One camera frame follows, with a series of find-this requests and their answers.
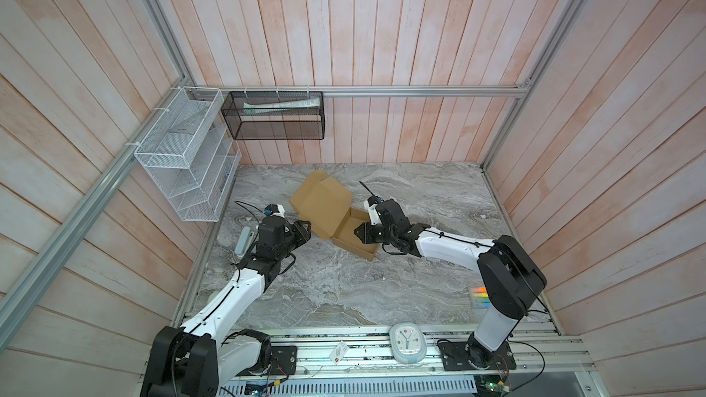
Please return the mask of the brown cardboard box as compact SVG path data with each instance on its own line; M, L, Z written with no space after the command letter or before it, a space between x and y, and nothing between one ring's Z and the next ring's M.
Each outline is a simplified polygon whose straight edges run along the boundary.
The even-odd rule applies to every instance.
M355 230L370 215L352 206L353 194L323 170L316 170L290 197L290 205L299 219L308 221L312 231L323 241L332 243L353 255L372 261L378 244L363 244Z

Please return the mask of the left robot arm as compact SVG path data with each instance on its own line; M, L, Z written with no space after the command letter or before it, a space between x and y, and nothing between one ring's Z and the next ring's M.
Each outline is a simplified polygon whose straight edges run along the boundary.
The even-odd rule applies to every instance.
M235 275L205 307L154 339L141 396L214 396L238 374L268 374L270 335L233 330L245 310L286 272L282 261L312 237L308 221L289 222L267 209Z

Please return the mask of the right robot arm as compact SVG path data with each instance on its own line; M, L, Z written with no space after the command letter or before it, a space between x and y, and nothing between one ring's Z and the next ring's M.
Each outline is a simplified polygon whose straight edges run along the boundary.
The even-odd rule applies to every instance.
M542 270L510 235L477 239L413 223L392 198L371 196L364 206L370 220L354 231L364 244L393 246L400 255L439 259L481 276L489 307L469 336L475 355L496 353L547 286Z

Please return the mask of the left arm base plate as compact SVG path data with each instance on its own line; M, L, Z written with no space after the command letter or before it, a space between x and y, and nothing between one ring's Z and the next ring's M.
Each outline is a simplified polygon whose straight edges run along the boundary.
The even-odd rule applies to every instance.
M296 373L298 358L298 347L275 346L270 349L268 358L263 362L257 362L255 367L245 369L239 376L292 376Z

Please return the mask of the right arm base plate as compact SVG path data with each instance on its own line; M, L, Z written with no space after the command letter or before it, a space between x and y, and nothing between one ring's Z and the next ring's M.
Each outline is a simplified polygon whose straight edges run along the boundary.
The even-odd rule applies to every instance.
M513 371L517 368L515 356L507 341L498 350L488 351L472 338L463 342L440 339L437 349L445 371Z

